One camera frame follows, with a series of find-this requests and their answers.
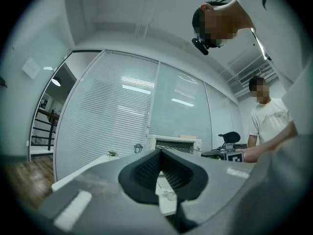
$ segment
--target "man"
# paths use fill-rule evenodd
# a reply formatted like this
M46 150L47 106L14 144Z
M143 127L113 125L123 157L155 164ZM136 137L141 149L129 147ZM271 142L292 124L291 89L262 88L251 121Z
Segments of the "man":
M233 0L221 6L208 2L196 10L192 25L201 39L217 46L239 30L253 30L287 91L283 102L293 121L273 139L245 149L245 162L256 162L260 155L298 133L313 132L313 46L285 0Z
M265 79L254 76L249 81L249 90L257 98L249 122L248 147L255 147L258 136L265 143L279 134L291 122L289 112L281 99L270 98Z

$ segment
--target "ceiling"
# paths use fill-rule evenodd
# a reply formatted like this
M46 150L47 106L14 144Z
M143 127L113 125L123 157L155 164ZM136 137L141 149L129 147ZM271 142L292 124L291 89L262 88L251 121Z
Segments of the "ceiling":
M250 30L204 56L191 43L194 11L208 0L65 0L73 39L79 43L95 31L125 31L169 42L203 60L234 93L239 78L267 63Z

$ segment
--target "white wall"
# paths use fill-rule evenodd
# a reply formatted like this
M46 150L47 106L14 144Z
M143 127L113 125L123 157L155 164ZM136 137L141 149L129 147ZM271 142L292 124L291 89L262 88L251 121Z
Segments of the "white wall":
M98 55L98 52L77 52L72 53L65 61L67 67L75 76L76 80L84 74L87 66Z
M151 37L136 37L126 32L96 32L80 42L76 49L111 49L160 60L205 81L233 101L238 102L226 81L206 63L188 52Z
M28 160L31 126L43 90L73 47L64 0L35 0L13 29L3 52L0 75L0 151L8 161ZM40 68L35 79L22 67L32 58Z
M271 98L282 98L286 93L282 83L278 78L268 82L269 84L269 95ZM241 142L247 143L249 137L249 118L252 109L257 105L256 98L251 97L250 94L242 96L238 99L239 109L241 112L241 118L243 120L244 126L244 137L241 139Z

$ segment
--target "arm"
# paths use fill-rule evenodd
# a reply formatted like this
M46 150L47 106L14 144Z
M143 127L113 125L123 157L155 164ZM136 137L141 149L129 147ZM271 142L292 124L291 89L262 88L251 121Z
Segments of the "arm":
M255 147L257 140L258 140L258 136L249 135L248 148Z
M247 163L255 163L258 161L258 158L267 151L273 151L284 141L291 139L297 136L297 130L295 125L290 122L285 129L283 129L277 136L273 139L258 145L256 147L248 148L244 150L244 160Z

